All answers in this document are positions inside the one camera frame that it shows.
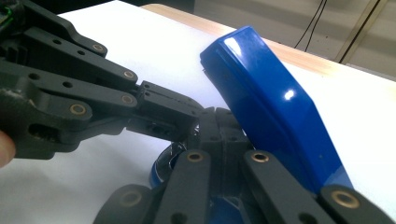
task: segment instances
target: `blue plastic object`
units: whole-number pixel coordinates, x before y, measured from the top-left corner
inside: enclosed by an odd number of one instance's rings
[[[251,27],[219,38],[201,64],[255,148],[313,192],[352,187],[314,102]]]

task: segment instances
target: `white surface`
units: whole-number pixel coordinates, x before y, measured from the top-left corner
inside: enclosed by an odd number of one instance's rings
[[[214,36],[122,2],[64,17],[107,46],[107,58],[135,71],[140,81],[205,107],[226,106],[199,63]],[[287,67],[316,102],[355,188],[396,219],[396,85],[363,73],[340,80]],[[167,146],[124,132],[84,141],[50,161],[15,160],[0,170],[0,223],[91,223],[114,190],[149,184],[151,164]]]

